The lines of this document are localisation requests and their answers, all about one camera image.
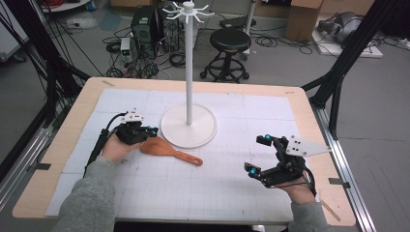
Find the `hand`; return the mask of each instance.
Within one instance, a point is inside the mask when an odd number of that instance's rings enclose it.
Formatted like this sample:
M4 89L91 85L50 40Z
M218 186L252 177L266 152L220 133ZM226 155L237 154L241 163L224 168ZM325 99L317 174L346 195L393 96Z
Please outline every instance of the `hand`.
M316 202L313 193L310 191L309 185L302 177L291 182L276 185L276 187L286 191L292 202L295 204L301 205Z
M141 145L142 143L135 143L132 145L123 143L118 136L113 133L102 148L102 156L112 160L113 162L119 162L130 151L139 148Z

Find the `concrete floor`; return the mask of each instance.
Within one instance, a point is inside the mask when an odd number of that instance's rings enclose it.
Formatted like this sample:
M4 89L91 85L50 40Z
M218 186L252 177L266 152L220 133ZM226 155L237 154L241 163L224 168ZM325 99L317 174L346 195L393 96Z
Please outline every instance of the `concrete floor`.
M77 9L56 16L65 18L82 12L82 9ZM73 37L97 68L105 73L109 68L109 54L102 40L128 27L132 15L112 11L105 4L100 5L92 16L99 26L75 32ZM255 19L255 29L277 28L286 23L285 20L267 17ZM215 15L201 26L219 28L219 20L221 17ZM216 55L208 42L211 33L199 31L193 54L194 81L212 81L209 77L199 78L199 73ZM283 30L269 33L280 36ZM75 65L86 73L100 76L74 43L67 36L64 38ZM298 47L285 43L263 47L252 42L250 57L244 62L250 79L242 80L242 83L302 86L325 74L336 60L336 57L319 55L313 45L310 46L311 54L307 55ZM410 52L387 44L378 48L383 53L382 59L360 58L343 82L337 134L375 228L378 231L409 231L410 183L406 178L410 159L406 152L410 150L410 126L407 123L410 116ZM160 69L166 67L169 67L168 62ZM9 61L2 64L0 70L2 160L44 105L45 94L31 63ZM171 77L160 72L153 78L185 78L184 69L165 71ZM48 231L55 223L53 219L18 219L12 216L14 204L30 176L30 173L26 174L1 211L2 231ZM267 231L272 232L280 229L267 227ZM336 231L360 231L360 228L337 227Z

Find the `gray sleeve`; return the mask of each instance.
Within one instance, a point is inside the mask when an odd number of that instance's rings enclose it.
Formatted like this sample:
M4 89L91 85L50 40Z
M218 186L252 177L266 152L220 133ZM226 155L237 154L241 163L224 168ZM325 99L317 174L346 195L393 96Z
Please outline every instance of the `gray sleeve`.
M289 232L330 232L332 226L326 222L321 203L291 204L293 220L289 223Z
M59 220L52 231L114 230L115 164L99 157L87 168L85 177L77 181L72 193L60 208Z

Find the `black frame pole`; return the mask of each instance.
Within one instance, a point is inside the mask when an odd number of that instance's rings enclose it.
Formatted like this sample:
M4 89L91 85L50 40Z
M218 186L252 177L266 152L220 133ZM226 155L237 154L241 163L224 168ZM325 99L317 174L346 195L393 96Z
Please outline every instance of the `black frame pole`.
M334 139L337 139L337 115L344 77L346 77L379 28L395 11L397 4L404 1L408 0L375 0L332 68L325 75L302 86L305 91L320 86L315 95L309 99L310 103L317 108L325 108L326 101L330 96L333 96L329 131Z

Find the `black stool seat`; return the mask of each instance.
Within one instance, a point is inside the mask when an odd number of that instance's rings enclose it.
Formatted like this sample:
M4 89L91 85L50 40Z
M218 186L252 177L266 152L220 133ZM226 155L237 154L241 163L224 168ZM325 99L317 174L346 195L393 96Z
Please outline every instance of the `black stool seat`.
M249 78L244 65L240 61L232 59L236 53L250 48L251 41L247 33L231 28L219 29L211 35L210 43L220 53L205 67L205 71L201 72L201 78L205 78L208 73L214 77L214 82L233 80L239 83L239 79Z
M211 35L211 45L218 51L242 52L250 47L250 37L237 29L220 29Z

